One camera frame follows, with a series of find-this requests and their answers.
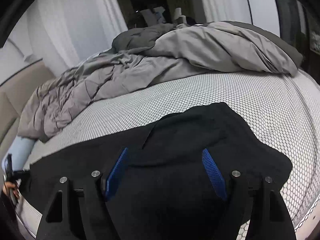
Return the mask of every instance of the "silver bolt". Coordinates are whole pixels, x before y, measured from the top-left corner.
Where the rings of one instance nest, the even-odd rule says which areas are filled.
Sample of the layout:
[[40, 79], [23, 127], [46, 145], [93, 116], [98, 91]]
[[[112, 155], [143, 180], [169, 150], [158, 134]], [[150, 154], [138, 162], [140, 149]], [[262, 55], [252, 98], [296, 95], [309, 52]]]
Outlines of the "silver bolt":
[[241, 173], [239, 171], [233, 171], [231, 174], [234, 177], [240, 177], [240, 175], [241, 175]]
[[269, 176], [266, 176], [264, 179], [265, 179], [266, 182], [268, 182], [268, 183], [271, 183], [271, 182], [272, 182], [272, 178], [269, 177]]
[[91, 173], [91, 176], [92, 177], [98, 177], [100, 175], [100, 171], [93, 171], [92, 173]]
[[62, 177], [59, 181], [60, 183], [65, 183], [67, 181], [67, 177]]

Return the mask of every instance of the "light blue pillow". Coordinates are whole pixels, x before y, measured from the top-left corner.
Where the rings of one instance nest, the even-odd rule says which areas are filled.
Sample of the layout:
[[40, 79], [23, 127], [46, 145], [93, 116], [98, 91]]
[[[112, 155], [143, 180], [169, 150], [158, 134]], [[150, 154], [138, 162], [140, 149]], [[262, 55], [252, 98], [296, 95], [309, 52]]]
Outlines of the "light blue pillow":
[[22, 138], [20, 136], [16, 136], [13, 140], [9, 150], [6, 155], [2, 159], [2, 169], [5, 171], [5, 160], [7, 158], [8, 153], [12, 154], [12, 170], [19, 171], [23, 169], [31, 150], [35, 144], [35, 140], [29, 138]]

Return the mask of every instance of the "person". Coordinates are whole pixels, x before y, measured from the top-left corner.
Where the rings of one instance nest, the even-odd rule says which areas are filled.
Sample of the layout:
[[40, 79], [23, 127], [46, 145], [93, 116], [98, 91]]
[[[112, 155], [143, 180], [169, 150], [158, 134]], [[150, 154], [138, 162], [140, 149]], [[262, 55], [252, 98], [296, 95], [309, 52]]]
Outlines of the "person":
[[19, 198], [17, 185], [11, 182], [5, 182], [0, 193], [0, 234], [2, 239], [25, 240], [19, 231], [15, 207], [12, 206], [9, 190]]

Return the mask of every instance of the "comforter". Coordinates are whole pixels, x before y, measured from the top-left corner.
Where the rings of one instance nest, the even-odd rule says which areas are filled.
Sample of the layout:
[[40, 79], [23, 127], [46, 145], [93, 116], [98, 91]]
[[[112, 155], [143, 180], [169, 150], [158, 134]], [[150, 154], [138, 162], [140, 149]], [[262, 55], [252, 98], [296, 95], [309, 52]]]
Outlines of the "comforter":
[[112, 48], [39, 86], [26, 104], [18, 135], [46, 142], [90, 103], [160, 82], [210, 71], [294, 76], [302, 55], [252, 25], [215, 22], [132, 29]]

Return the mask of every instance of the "gray blanket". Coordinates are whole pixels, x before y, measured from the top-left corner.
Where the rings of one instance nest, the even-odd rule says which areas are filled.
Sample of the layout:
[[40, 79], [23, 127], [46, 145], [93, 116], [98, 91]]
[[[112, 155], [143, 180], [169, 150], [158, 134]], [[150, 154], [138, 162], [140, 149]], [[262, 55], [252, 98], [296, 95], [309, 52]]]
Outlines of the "gray blanket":
[[46, 142], [94, 101], [209, 71], [295, 75], [301, 54], [278, 37], [271, 40], [226, 22], [121, 33], [111, 50], [38, 87], [22, 112], [18, 135]]

